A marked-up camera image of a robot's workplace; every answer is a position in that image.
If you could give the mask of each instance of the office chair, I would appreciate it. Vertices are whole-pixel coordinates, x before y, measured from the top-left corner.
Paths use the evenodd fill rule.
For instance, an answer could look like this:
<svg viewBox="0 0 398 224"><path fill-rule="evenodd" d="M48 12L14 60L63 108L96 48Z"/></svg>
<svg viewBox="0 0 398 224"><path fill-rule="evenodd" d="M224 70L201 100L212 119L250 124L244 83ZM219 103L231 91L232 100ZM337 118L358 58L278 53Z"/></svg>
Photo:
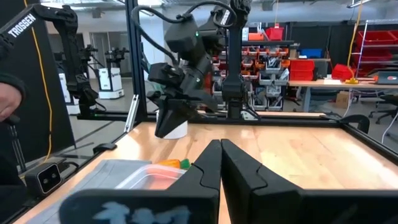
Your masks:
<svg viewBox="0 0 398 224"><path fill-rule="evenodd" d="M383 118L386 118L388 116L391 116L392 118L394 118L396 116L396 114L398 113L398 96L385 95L385 96L380 96L380 99L384 100L385 103L389 103L389 104L396 106L397 108L394 110L371 111L371 113L368 116L369 118L372 118L374 113L385 113L384 115L378 117L376 124L380 124L380 120Z"/></svg>

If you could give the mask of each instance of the cardboard box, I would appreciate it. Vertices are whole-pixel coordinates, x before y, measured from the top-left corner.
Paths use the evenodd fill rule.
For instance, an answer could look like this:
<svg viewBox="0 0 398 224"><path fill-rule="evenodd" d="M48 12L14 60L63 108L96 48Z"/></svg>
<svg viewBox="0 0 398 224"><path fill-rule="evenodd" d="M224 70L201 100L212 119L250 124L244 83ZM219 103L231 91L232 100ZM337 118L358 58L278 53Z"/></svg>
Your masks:
<svg viewBox="0 0 398 224"><path fill-rule="evenodd" d="M340 91L336 97L335 107L347 109L348 102L349 102L349 92L348 91Z"/></svg>

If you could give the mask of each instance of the black clamp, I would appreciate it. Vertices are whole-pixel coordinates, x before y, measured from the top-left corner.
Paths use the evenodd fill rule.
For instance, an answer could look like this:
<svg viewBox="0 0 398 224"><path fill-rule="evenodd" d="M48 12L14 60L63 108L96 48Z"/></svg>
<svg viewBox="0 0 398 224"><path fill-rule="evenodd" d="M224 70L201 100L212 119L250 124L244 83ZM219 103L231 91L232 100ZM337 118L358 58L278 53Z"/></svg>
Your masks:
<svg viewBox="0 0 398 224"><path fill-rule="evenodd" d="M340 124L350 124L350 123L357 123L358 130L362 131L363 133L367 134L369 132L370 127L370 120L367 116L361 114L354 114L350 116L346 116L344 118L332 118L329 116L321 116L322 118L327 118L333 121L337 121Z"/></svg>

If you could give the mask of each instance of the red storage bin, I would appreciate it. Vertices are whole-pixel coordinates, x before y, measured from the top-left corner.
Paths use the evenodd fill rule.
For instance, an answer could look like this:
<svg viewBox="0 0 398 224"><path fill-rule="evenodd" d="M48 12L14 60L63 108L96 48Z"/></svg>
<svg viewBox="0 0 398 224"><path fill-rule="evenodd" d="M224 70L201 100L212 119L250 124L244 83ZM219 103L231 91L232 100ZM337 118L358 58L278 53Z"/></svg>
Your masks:
<svg viewBox="0 0 398 224"><path fill-rule="evenodd" d="M271 27L266 30L268 40L282 40L284 34L283 27Z"/></svg>
<svg viewBox="0 0 398 224"><path fill-rule="evenodd" d="M398 44L398 30L390 30L390 34L396 38L395 44Z"/></svg>
<svg viewBox="0 0 398 224"><path fill-rule="evenodd" d="M313 60L291 60L290 61L290 80L311 81L313 80Z"/></svg>
<svg viewBox="0 0 398 224"><path fill-rule="evenodd" d="M356 69L352 68L352 71L355 75ZM333 68L333 71L331 71L331 78L335 79L335 80L343 80L344 81L344 80L349 80L352 77L353 77L353 74L350 72L347 65L337 64Z"/></svg>
<svg viewBox="0 0 398 224"><path fill-rule="evenodd" d="M358 47L362 46L363 34L363 31L359 31L357 34L356 44ZM364 45L389 45L395 44L397 40L389 31L367 31Z"/></svg>
<svg viewBox="0 0 398 224"><path fill-rule="evenodd" d="M290 61L291 70L311 70L315 68L313 60L308 59L292 59Z"/></svg>
<svg viewBox="0 0 398 224"><path fill-rule="evenodd" d="M312 81L313 71L292 70L290 71L290 81Z"/></svg>
<svg viewBox="0 0 398 224"><path fill-rule="evenodd" d="M353 55L354 63L358 64L359 55ZM362 62L385 62L392 59L389 50L365 50L362 52Z"/></svg>

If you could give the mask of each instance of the yellow cable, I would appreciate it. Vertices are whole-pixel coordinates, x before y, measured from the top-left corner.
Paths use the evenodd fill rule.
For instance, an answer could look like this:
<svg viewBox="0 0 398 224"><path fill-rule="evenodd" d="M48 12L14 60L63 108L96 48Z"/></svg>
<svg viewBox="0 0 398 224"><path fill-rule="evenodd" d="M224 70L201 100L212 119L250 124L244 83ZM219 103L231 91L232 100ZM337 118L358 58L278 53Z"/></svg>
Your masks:
<svg viewBox="0 0 398 224"><path fill-rule="evenodd" d="M363 6L362 2L363 2L363 0L361 0L361 4L359 5L358 17L356 18L356 23L355 23L355 26L354 26L353 38L351 39L351 44L349 45L349 54L348 54L348 60L347 60L347 67L348 67L349 71L351 72L351 74L353 76L352 79L355 78L355 74L354 74L354 71L351 69L351 67L349 65L349 61L351 60L351 54L353 52L353 45L354 45L356 29L358 28L359 22L361 20L361 13L362 13L362 6Z"/></svg>
<svg viewBox="0 0 398 224"><path fill-rule="evenodd" d="M278 7L279 7L279 0L276 0L275 23L274 23L274 26L276 25L276 21L277 21L277 18L278 18Z"/></svg>
<svg viewBox="0 0 398 224"><path fill-rule="evenodd" d="M24 4L25 7L27 7L27 0L24 0ZM42 54L40 53L40 48L39 48L39 43L37 41L36 38L36 33L34 28L32 27L32 35L33 35L33 40L35 42L35 46L36 46L36 51L37 51L37 56L39 57L39 64L40 64L40 71L42 73L42 80L43 80L43 86L44 86L44 92L45 92L45 97L47 99L47 104L49 106L49 113L50 113L50 125L49 125L49 150L47 152L47 155L44 159L43 162L47 161L47 159L49 159L50 154L51 154L51 150L52 150L52 107L51 107L51 101L50 101L50 97L49 97L49 93L47 91L47 83L45 81L45 75L44 75L44 66L43 66L43 61L42 61Z"/></svg>

